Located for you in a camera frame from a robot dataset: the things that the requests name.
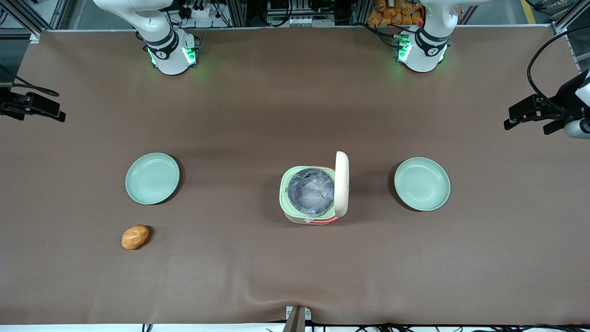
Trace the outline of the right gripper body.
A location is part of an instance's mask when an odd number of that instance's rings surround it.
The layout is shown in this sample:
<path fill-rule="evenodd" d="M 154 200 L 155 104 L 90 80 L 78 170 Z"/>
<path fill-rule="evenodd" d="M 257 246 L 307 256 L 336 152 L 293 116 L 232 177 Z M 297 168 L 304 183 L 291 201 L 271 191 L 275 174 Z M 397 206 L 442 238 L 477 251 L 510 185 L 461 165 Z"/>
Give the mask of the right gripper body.
<path fill-rule="evenodd" d="M 29 97 L 19 93 L 13 93 L 9 88 L 0 88 L 0 107 L 1 108 L 27 108 Z"/>

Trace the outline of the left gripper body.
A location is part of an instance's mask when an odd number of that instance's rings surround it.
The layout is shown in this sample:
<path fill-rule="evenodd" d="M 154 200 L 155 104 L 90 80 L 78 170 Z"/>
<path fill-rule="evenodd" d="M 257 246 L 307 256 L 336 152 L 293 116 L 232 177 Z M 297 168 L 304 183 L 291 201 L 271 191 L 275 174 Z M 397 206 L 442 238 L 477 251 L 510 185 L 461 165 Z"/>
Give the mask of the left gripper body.
<path fill-rule="evenodd" d="M 589 70 L 563 84 L 553 97 L 559 112 L 568 119 L 589 118 Z"/>

